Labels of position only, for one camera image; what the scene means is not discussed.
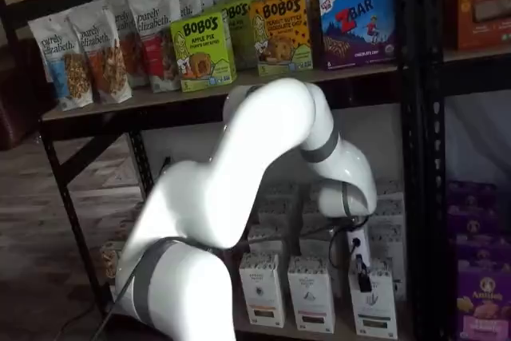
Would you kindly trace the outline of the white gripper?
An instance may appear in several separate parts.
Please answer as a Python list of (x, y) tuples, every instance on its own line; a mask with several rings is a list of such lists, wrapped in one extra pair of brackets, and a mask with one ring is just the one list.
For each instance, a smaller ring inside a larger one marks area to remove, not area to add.
[(355, 263), (358, 287), (361, 292), (370, 292), (370, 276), (367, 267), (370, 266), (370, 246), (366, 226), (356, 228), (347, 233), (351, 263)]

